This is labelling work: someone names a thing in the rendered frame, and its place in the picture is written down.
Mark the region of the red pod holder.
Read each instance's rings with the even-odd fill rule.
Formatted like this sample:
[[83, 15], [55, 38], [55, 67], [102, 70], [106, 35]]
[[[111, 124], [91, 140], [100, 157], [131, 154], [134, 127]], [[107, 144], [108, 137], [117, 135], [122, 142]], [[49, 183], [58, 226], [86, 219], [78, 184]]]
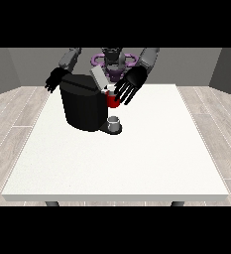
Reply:
[[106, 101], [108, 107], [116, 108], [120, 105], [120, 100], [116, 100], [115, 97], [116, 95], [113, 94], [111, 91], [109, 90], [106, 91]]

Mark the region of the pale grey machine lid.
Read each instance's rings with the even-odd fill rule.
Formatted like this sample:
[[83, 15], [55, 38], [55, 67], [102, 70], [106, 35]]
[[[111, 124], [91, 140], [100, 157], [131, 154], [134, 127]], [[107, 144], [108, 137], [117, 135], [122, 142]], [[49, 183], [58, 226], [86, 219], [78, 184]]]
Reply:
[[108, 85], [109, 81], [106, 78], [103, 69], [101, 68], [100, 65], [93, 67], [90, 70], [90, 74], [100, 90], [103, 90]]

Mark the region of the black coffee machine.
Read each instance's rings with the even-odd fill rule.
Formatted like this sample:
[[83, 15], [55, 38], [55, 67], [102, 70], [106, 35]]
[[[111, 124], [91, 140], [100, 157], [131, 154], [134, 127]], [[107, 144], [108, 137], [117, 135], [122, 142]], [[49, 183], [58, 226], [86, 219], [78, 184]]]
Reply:
[[98, 89], [91, 75], [66, 74], [59, 90], [69, 125], [87, 132], [103, 131], [110, 135], [122, 132], [122, 125], [110, 130], [106, 95]]

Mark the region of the small grey cup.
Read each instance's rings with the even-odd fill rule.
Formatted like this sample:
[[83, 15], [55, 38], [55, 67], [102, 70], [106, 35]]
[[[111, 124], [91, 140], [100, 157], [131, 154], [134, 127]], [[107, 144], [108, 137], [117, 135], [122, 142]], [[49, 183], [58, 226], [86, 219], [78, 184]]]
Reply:
[[120, 128], [120, 120], [117, 116], [110, 116], [107, 119], [107, 123], [108, 123], [108, 130], [111, 132], [116, 132]]

